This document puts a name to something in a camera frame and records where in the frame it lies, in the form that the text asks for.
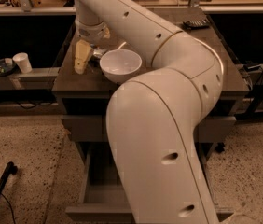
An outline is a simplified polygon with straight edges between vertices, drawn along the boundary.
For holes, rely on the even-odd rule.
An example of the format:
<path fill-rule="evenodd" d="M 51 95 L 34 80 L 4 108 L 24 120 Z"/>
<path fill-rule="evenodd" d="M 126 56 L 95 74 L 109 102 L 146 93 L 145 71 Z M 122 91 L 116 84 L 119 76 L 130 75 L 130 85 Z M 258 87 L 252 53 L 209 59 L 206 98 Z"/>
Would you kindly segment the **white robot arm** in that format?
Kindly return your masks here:
<path fill-rule="evenodd" d="M 218 224 L 194 145 L 215 106 L 224 65 L 207 44 L 132 0 L 76 0 L 83 22 L 98 17 L 151 66 L 123 83 L 106 111 L 110 148 L 141 224 Z"/>

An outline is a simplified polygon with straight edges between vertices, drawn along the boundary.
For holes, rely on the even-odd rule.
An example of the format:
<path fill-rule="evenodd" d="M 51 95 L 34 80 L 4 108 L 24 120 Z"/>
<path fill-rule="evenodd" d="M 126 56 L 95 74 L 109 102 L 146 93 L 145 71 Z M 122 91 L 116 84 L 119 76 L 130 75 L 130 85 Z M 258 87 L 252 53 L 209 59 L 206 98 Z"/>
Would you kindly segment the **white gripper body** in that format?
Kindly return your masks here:
<path fill-rule="evenodd" d="M 77 36 L 91 44 L 97 44 L 104 37 L 107 30 L 104 22 L 96 25 L 86 25 L 75 20 L 75 26 Z"/>

